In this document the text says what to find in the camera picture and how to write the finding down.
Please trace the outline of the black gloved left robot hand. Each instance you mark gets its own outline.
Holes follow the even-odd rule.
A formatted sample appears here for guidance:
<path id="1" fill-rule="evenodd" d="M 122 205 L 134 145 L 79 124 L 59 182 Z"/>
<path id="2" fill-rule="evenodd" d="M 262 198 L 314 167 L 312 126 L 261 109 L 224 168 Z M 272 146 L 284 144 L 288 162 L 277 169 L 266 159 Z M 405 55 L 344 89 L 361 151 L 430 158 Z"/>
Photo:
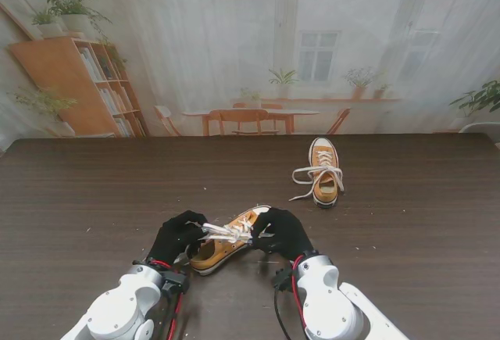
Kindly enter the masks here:
<path id="1" fill-rule="evenodd" d="M 164 222 L 159 229 L 146 262 L 171 267 L 187 249 L 197 251 L 206 233 L 202 230 L 206 217 L 191 210 Z"/>

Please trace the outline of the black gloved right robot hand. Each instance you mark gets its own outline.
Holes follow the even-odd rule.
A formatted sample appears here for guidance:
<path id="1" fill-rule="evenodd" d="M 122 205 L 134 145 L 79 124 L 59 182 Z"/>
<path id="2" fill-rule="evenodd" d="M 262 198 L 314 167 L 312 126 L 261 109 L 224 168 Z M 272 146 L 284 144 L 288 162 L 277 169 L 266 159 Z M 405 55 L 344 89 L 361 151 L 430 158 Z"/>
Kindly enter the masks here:
<path id="1" fill-rule="evenodd" d="M 252 226 L 251 246 L 296 261 L 314 251 L 301 221 L 290 211 L 271 207 L 260 213 Z"/>

